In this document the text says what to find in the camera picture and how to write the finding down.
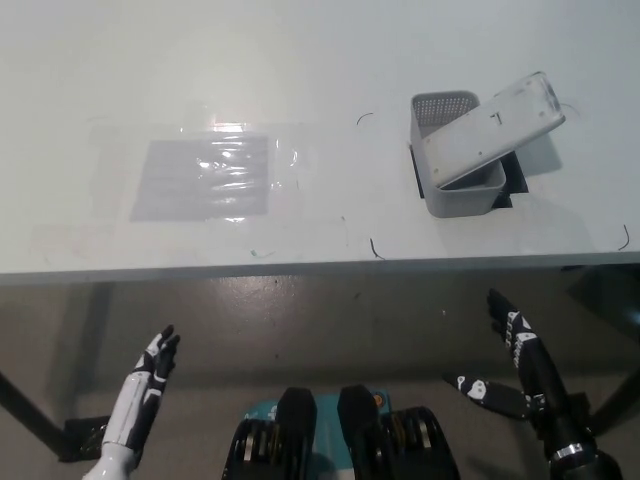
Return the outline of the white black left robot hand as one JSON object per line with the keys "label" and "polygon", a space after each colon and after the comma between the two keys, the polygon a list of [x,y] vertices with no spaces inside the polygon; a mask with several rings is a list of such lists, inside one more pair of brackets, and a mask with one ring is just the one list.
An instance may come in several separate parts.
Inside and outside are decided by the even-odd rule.
{"label": "white black left robot hand", "polygon": [[169,325],[157,334],[125,378],[112,410],[103,444],[124,446],[139,456],[144,450],[171,372],[180,336]]}

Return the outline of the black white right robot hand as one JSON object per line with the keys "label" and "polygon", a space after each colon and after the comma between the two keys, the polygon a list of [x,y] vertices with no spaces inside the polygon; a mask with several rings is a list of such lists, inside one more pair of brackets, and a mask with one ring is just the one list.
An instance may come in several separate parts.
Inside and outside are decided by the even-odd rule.
{"label": "black white right robot hand", "polygon": [[500,336],[521,388],[462,373],[443,380],[474,404],[501,416],[528,421],[543,443],[548,461],[585,462],[597,456],[597,444],[577,418],[570,396],[542,339],[522,312],[504,295],[487,295],[492,329]]}

